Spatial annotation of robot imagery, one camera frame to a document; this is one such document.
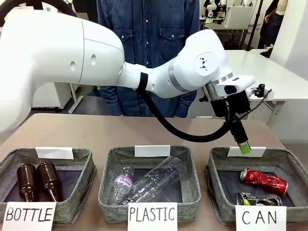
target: clear plastic bottle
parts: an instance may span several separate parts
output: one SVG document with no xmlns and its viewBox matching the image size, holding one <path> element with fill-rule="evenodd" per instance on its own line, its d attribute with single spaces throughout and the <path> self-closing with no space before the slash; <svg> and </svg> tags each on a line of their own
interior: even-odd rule
<svg viewBox="0 0 308 231">
<path fill-rule="evenodd" d="M 131 166 L 124 166 L 120 174 L 115 178 L 113 191 L 110 194 L 109 202 L 112 205 L 120 204 L 130 191 L 133 185 L 135 170 Z"/>
<path fill-rule="evenodd" d="M 178 158 L 169 156 L 131 187 L 122 204 L 154 202 L 166 186 L 179 181 L 185 172 L 185 165 Z"/>
</svg>

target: denim shirt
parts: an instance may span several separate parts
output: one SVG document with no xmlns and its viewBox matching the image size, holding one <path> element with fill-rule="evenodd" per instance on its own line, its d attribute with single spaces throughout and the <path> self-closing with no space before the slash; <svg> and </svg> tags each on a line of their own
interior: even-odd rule
<svg viewBox="0 0 308 231">
<path fill-rule="evenodd" d="M 98 23 L 121 39 L 125 61 L 148 68 L 160 66 L 181 51 L 199 30 L 198 0 L 97 0 Z M 186 117 L 196 91 L 162 99 L 150 96 L 164 117 Z M 154 116 L 132 89 L 101 87 L 110 115 Z"/>
</svg>

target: evian label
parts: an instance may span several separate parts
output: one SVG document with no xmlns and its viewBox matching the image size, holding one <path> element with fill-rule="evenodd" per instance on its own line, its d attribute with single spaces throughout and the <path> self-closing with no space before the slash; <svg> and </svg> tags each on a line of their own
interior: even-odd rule
<svg viewBox="0 0 308 231">
<path fill-rule="evenodd" d="M 117 176 L 115 182 L 126 185 L 129 188 L 133 185 L 133 181 L 128 176 L 125 175 Z"/>
</svg>

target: brown glass bottle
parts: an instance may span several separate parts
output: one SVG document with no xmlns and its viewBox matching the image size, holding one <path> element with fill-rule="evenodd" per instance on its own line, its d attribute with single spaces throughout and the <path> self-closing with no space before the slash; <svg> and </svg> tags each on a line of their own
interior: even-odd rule
<svg viewBox="0 0 308 231">
<path fill-rule="evenodd" d="M 37 168 L 37 173 L 40 176 L 41 182 L 43 184 L 43 190 L 49 196 L 51 201 L 63 201 L 61 183 L 53 163 L 41 163 Z"/>
<path fill-rule="evenodd" d="M 19 195 L 26 202 L 38 201 L 38 184 L 36 170 L 33 165 L 22 165 L 17 170 Z"/>
</svg>

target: soda can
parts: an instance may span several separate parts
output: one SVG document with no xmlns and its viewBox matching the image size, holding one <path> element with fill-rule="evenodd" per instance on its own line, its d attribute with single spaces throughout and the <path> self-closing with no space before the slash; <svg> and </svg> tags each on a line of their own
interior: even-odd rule
<svg viewBox="0 0 308 231">
<path fill-rule="evenodd" d="M 237 205 L 282 206 L 281 198 L 275 194 L 256 196 L 247 192 L 239 192 L 236 196 Z"/>
<path fill-rule="evenodd" d="M 249 168 L 244 168 L 240 175 L 243 183 L 250 183 L 262 187 L 266 191 L 284 196 L 288 189 L 288 182 L 279 178 L 266 175 Z"/>
</svg>

